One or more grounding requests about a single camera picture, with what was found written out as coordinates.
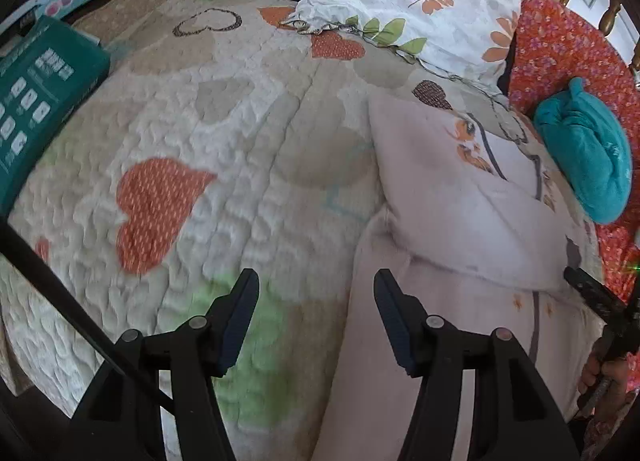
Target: finger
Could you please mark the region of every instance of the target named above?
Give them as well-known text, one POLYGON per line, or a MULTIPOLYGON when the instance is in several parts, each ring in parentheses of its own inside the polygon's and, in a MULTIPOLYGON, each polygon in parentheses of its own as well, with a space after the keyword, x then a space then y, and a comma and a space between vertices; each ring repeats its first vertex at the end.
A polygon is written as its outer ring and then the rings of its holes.
POLYGON ((629 365, 626 360, 615 360, 602 364, 602 374, 611 378, 619 385, 626 387, 626 381, 629 377, 629 365))
POLYGON ((598 359, 593 354, 589 355, 589 358, 587 358, 585 367, 593 376, 598 376, 600 374, 600 362, 598 362, 598 359))
POLYGON ((582 383, 584 383, 587 387, 591 387, 596 382, 596 377, 591 374, 591 372, 587 369, 585 365, 582 369, 582 376, 580 377, 582 383))

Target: pink garment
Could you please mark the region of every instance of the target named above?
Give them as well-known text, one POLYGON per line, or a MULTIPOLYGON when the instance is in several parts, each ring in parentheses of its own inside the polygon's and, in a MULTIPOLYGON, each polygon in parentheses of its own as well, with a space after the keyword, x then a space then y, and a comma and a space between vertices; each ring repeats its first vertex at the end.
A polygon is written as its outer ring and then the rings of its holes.
MULTIPOLYGON (((391 461, 400 452, 420 380, 396 364, 378 314, 373 276, 381 267, 429 314, 459 329, 511 329, 570 415, 600 326, 562 280, 566 235, 579 248, 586 233, 545 183, 545 170, 511 142, 483 135, 477 122, 435 108, 376 96, 369 117, 387 205, 358 244, 313 461, 391 461)), ((465 378, 454 460, 466 460, 473 390, 465 378)))

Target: teal box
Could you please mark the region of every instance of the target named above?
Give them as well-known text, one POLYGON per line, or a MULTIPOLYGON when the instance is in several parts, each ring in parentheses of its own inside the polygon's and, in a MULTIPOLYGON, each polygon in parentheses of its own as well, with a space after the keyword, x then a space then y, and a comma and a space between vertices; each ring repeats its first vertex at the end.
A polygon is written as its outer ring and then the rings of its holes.
POLYGON ((106 51, 46 16, 0 61, 2 217, 66 119, 108 73, 106 51))

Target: human hand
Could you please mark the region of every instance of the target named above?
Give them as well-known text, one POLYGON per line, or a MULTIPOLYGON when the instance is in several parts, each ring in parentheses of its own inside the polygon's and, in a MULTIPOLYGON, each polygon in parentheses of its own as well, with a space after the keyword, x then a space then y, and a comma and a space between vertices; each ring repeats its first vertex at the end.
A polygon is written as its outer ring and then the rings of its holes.
POLYGON ((598 350, 599 342, 598 340, 593 345, 593 351, 582 368, 582 376, 578 381, 578 392, 584 394, 589 387, 593 387, 600 372, 605 377, 611 378, 607 393, 600 399, 595 408, 595 418, 597 420, 609 421, 616 416, 620 408, 625 404, 629 366, 626 359, 613 360, 602 364, 600 362, 602 353, 598 350))

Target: icon on box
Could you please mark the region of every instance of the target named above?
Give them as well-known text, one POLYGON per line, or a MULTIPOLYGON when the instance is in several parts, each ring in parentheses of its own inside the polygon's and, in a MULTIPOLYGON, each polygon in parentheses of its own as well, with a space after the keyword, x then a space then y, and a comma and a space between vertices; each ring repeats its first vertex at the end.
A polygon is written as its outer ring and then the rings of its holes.
POLYGON ((33 105, 33 102, 36 101, 36 98, 38 98, 36 91, 29 89, 27 94, 22 97, 22 100, 20 100, 20 105, 25 109, 29 109, 33 105))
POLYGON ((2 127, 0 127, 0 136, 2 136, 5 140, 9 138, 11 133, 14 132, 15 129, 15 120, 12 117, 8 117, 2 127))
POLYGON ((22 90, 26 87, 26 85, 27 81, 23 77, 20 77, 15 81, 15 84, 11 86, 11 94, 14 97, 17 97, 20 93, 22 93, 22 90))
POLYGON ((40 123, 41 121, 44 120, 44 117, 49 114, 50 110, 51 110, 51 107, 49 104, 47 104, 47 102, 40 102, 40 105, 33 112, 33 119, 37 123, 40 123))
POLYGON ((27 143, 27 135, 20 131, 14 138, 14 141, 11 142, 11 150, 15 152, 17 156, 20 154, 20 151, 24 147, 25 143, 27 143))

